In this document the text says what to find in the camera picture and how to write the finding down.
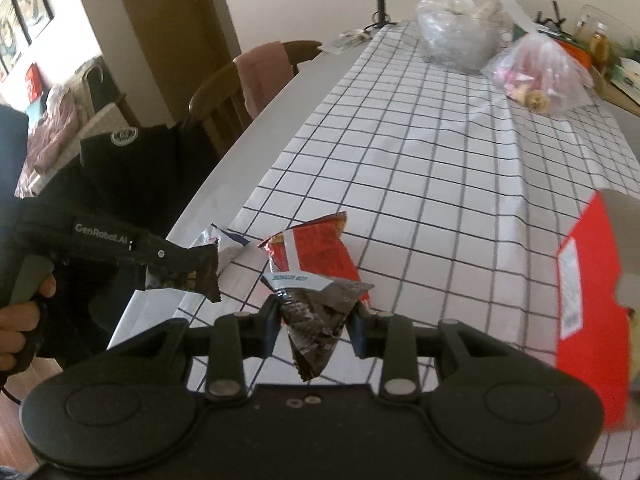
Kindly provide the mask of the person left hand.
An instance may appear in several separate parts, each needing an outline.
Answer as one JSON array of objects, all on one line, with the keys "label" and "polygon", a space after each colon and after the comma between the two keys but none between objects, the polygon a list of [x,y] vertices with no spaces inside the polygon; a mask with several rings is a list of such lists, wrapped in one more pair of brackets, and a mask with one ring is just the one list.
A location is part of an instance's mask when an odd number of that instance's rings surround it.
[{"label": "person left hand", "polygon": [[41,311],[56,292],[55,277],[50,274],[39,285],[35,300],[9,304],[1,309],[1,370],[16,367],[18,355],[25,349],[27,334],[35,330]]}]

